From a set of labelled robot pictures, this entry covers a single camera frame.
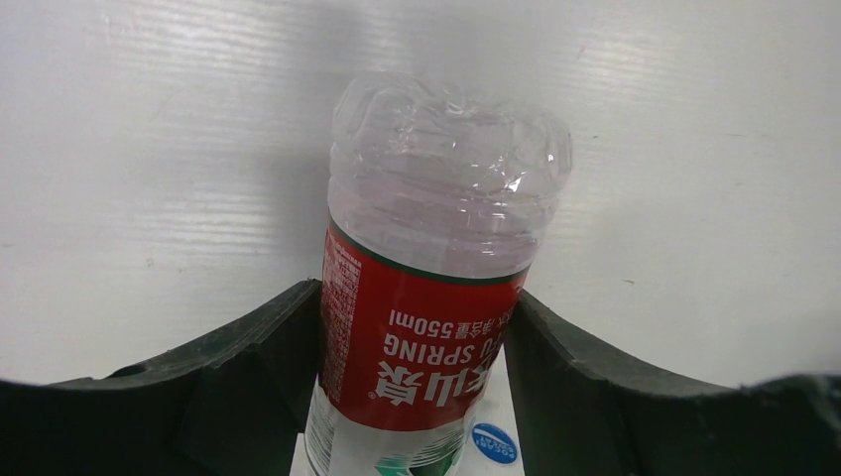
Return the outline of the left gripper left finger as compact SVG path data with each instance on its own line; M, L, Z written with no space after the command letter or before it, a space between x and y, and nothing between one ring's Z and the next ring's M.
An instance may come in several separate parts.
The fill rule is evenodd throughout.
M5 475L287 475L318 359L320 283L103 379L1 385Z

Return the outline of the clear bottle red label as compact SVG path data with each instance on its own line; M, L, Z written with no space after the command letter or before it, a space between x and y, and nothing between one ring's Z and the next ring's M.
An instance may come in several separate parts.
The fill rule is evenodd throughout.
M397 72L333 115L313 475L454 475L572 169L548 110Z

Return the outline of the crushed clear bottle white cap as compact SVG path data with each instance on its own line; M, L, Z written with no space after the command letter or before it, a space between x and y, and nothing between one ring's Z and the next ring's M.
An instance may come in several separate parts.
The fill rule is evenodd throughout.
M500 352L468 429L457 475L523 476L522 456L506 360Z

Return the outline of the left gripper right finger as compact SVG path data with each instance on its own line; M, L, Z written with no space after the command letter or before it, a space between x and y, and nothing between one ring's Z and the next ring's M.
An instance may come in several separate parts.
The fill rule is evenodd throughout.
M505 357L529 475L836 475L840 379L730 389L638 359L522 294Z

